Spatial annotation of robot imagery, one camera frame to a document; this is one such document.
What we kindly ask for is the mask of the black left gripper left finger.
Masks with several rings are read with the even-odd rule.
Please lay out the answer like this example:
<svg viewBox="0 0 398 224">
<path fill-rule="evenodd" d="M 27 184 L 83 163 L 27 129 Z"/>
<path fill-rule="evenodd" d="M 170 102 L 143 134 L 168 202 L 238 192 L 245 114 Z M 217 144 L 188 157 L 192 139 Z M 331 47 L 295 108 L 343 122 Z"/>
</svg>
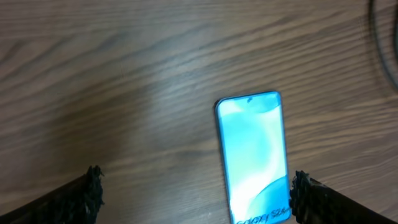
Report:
<svg viewBox="0 0 398 224">
<path fill-rule="evenodd" d="M 48 194 L 1 215 L 3 224 L 95 224 L 103 202 L 99 166 Z"/>
</svg>

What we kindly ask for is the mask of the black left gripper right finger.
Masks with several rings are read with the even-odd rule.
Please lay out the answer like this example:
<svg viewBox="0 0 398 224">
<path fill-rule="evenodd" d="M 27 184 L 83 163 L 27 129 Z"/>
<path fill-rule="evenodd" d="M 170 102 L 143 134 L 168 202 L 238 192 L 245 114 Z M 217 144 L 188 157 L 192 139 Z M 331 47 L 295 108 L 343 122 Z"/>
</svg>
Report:
<svg viewBox="0 0 398 224">
<path fill-rule="evenodd" d="M 397 224 L 344 196 L 304 171 L 296 171 L 289 206 L 301 224 Z"/>
</svg>

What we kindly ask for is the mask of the blue Samsung Galaxy smartphone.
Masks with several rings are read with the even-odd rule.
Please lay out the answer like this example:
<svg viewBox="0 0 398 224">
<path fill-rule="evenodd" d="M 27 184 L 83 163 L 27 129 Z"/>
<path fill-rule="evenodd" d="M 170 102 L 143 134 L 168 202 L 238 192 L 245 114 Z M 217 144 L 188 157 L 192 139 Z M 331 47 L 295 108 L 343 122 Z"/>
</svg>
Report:
<svg viewBox="0 0 398 224">
<path fill-rule="evenodd" d="M 289 173 L 280 93 L 222 98 L 214 111 L 231 223 L 288 220 Z"/>
</svg>

